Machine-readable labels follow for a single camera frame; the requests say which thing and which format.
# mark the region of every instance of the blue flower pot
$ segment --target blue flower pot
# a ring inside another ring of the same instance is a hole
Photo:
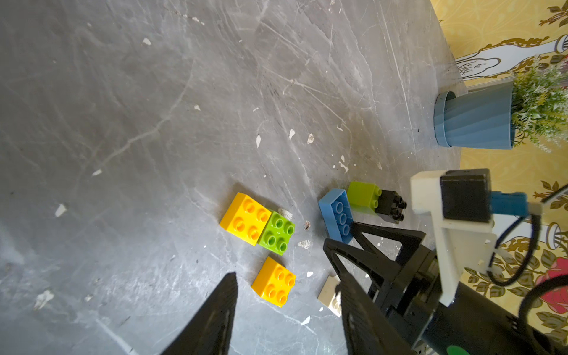
[[[494,85],[456,97],[442,93],[434,107],[434,131],[442,147],[512,149],[513,83]]]

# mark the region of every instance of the lime green lego brick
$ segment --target lime green lego brick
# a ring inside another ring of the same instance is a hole
[[[296,230],[296,225],[279,213],[270,212],[272,214],[262,234],[260,234],[258,244],[278,255],[282,255],[288,248],[288,242]]]
[[[347,199],[351,208],[369,215],[375,214],[379,196],[381,196],[381,190],[373,183],[352,181],[347,190]]]

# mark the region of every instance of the gray marble floor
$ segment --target gray marble floor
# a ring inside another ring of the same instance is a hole
[[[318,199],[359,180],[410,200],[410,176],[459,164],[432,113],[465,86],[428,0],[5,0],[0,13],[3,353],[158,354],[230,271],[231,354],[346,352],[316,299],[333,274]],[[250,288],[269,252],[218,226],[238,191],[298,225],[277,258],[298,276],[284,308]],[[400,227],[430,221],[409,211]]]

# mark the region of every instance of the blue connector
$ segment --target blue connector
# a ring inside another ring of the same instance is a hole
[[[503,194],[501,191],[492,191],[491,212],[498,215],[528,216],[527,194]]]
[[[345,190],[332,189],[322,197],[319,206],[329,237],[348,244],[353,239],[353,215]]]

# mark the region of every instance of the cable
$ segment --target cable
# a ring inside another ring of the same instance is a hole
[[[524,218],[519,218],[518,220],[513,222],[513,224],[511,224],[509,228],[507,228],[507,230],[504,231],[503,234],[501,234],[501,237],[499,237],[496,244],[500,245],[503,239],[505,239],[505,237],[507,237],[507,235],[511,233],[511,231],[515,229],[517,225],[519,225],[523,221],[523,219]],[[503,286],[503,287],[509,286],[515,283],[523,275],[523,272],[525,271],[527,265],[531,261],[531,258],[534,254],[534,250],[538,245],[538,235],[540,234],[540,219],[541,219],[540,215],[531,215],[531,224],[532,224],[531,240],[529,241],[527,255],[524,257],[523,262],[519,266],[517,272],[515,272],[515,274],[512,275],[510,279],[505,281],[499,281],[495,279],[495,276],[493,276],[493,272],[488,270],[487,275],[489,276],[489,279],[491,279],[491,282],[493,282],[497,286]],[[491,255],[491,260],[489,261],[489,267],[491,267],[491,265],[493,264],[494,258],[495,258],[495,253]]]
[[[563,286],[568,286],[568,275],[557,276],[546,280],[529,291],[529,293],[527,293],[527,295],[521,302],[521,306],[519,307],[519,331],[521,334],[525,334],[527,336],[533,346],[534,351],[538,355],[553,355],[554,346],[551,345],[550,351],[542,347],[542,344],[540,344],[534,337],[533,328],[530,327],[527,323],[527,316],[534,301],[536,301],[546,293]]]
[[[553,200],[556,197],[562,195],[566,189],[568,189],[568,184],[560,187],[554,193],[552,193],[548,197],[544,198],[541,201],[541,204],[547,204],[550,200]],[[509,226],[509,228],[507,228],[501,234],[501,236],[499,236],[499,238],[497,239],[497,242],[495,243],[495,249],[497,249],[498,247],[501,246],[501,243],[503,242],[503,240],[505,240],[505,238],[513,231],[513,229],[517,228],[517,226],[519,224],[521,224],[521,222],[524,220],[524,218],[525,217],[519,217],[516,221],[514,221]],[[510,279],[505,280],[505,281],[499,281],[499,280],[495,279],[493,272],[488,270],[487,275],[489,276],[489,279],[491,280],[491,282],[493,282],[494,284],[496,284],[498,286],[509,286],[509,285],[512,285],[513,283],[515,283],[523,275],[523,272],[525,271],[527,265],[531,261],[531,258],[534,254],[534,250],[536,249],[536,246],[538,245],[538,236],[540,234],[540,221],[541,221],[540,215],[531,215],[531,225],[532,225],[531,240],[529,241],[527,255],[525,256],[525,258],[523,259],[523,262],[521,263],[521,265],[517,269],[517,272]],[[491,255],[491,259],[489,260],[488,268],[490,268],[493,265],[494,259],[495,259],[495,252]]]

